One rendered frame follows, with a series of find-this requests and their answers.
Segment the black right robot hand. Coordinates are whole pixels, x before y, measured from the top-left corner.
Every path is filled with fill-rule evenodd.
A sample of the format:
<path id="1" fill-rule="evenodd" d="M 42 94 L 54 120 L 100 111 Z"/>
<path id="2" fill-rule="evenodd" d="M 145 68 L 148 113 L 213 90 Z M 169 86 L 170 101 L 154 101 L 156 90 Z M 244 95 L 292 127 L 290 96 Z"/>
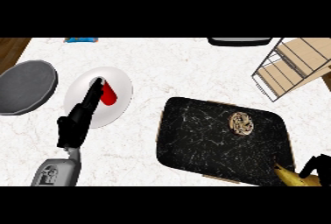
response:
<path id="1" fill-rule="evenodd" d="M 321 186 L 331 186 L 331 157 L 329 155 L 321 154 L 318 157 L 311 157 L 299 177 L 305 179 L 312 170 L 317 170 Z"/>

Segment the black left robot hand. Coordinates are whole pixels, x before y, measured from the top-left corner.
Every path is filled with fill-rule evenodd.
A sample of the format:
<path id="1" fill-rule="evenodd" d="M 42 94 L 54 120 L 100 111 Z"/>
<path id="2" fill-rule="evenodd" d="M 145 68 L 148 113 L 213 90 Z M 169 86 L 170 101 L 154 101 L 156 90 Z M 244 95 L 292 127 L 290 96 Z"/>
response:
<path id="1" fill-rule="evenodd" d="M 58 143 L 60 148 L 79 148 L 85 143 L 89 133 L 89 125 L 95 114 L 100 99 L 104 94 L 102 79 L 97 78 L 83 102 L 71 109 L 69 116 L 61 116 L 58 124 Z"/>

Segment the black marble tray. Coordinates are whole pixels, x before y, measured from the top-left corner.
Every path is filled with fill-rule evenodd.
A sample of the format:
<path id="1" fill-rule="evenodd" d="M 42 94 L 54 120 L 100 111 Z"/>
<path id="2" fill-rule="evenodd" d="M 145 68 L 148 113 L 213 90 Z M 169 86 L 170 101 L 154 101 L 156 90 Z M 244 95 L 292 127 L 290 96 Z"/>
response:
<path id="1" fill-rule="evenodd" d="M 231 115 L 253 118 L 253 132 L 234 133 Z M 275 166 L 296 169 L 281 116 L 230 104 L 172 97 L 166 102 L 157 159 L 170 168 L 258 186 L 283 186 Z"/>

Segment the yellow banana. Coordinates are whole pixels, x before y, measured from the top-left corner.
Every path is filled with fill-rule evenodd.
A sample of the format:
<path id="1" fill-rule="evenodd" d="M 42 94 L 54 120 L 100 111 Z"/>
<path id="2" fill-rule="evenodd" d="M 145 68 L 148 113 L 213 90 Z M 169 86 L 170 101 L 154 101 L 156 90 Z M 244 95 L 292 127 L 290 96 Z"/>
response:
<path id="1" fill-rule="evenodd" d="M 320 171 L 312 165 L 306 165 L 305 169 L 296 173 L 287 170 L 280 164 L 274 166 L 274 172 L 287 186 L 321 186 L 321 180 L 312 171 Z"/>

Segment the red pepper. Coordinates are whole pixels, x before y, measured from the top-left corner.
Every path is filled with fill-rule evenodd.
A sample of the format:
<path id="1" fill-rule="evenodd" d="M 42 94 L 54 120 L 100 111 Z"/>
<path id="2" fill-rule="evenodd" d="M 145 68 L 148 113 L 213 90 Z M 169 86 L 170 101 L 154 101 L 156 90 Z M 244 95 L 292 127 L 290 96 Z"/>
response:
<path id="1" fill-rule="evenodd" d="M 107 106 L 111 106 L 117 102 L 119 97 L 108 83 L 104 84 L 102 91 L 101 101 Z"/>

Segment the white round plate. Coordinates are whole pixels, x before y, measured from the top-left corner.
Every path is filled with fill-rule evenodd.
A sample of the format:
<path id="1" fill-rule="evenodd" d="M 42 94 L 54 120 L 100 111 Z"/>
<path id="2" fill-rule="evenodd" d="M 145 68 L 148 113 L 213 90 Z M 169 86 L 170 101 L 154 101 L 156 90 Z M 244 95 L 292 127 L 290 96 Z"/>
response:
<path id="1" fill-rule="evenodd" d="M 102 79 L 104 95 L 92 116 L 91 128 L 101 128 L 113 123 L 125 113 L 134 96 L 134 86 L 128 74 L 111 66 L 94 68 L 85 72 L 71 84 L 66 96 L 66 114 L 83 102 L 89 88 L 97 80 Z"/>

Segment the grey round plate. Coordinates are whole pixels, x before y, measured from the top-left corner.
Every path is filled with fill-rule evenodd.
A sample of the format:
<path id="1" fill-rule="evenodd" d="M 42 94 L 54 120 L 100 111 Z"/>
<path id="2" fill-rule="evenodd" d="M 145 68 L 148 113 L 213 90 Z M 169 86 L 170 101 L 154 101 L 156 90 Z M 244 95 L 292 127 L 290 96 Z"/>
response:
<path id="1" fill-rule="evenodd" d="M 49 100 L 58 87 L 58 71 L 43 60 L 17 64 L 0 74 L 0 116 L 21 116 Z"/>

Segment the blue and orange packet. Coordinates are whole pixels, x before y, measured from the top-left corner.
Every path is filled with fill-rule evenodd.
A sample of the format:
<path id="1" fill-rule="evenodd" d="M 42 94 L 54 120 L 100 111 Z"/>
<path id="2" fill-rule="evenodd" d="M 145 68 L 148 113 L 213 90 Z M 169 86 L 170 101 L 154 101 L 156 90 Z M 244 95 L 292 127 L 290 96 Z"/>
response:
<path id="1" fill-rule="evenodd" d="M 100 42 L 100 38 L 66 38 L 64 40 L 66 43 L 97 43 Z"/>

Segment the black and grey appliance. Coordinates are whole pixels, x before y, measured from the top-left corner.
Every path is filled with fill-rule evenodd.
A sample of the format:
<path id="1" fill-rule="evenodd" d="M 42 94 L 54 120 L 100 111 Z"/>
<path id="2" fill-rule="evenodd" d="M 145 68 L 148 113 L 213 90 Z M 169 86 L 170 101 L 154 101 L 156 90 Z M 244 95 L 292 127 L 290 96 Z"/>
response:
<path id="1" fill-rule="evenodd" d="M 215 46 L 265 46 L 271 38 L 207 38 Z"/>

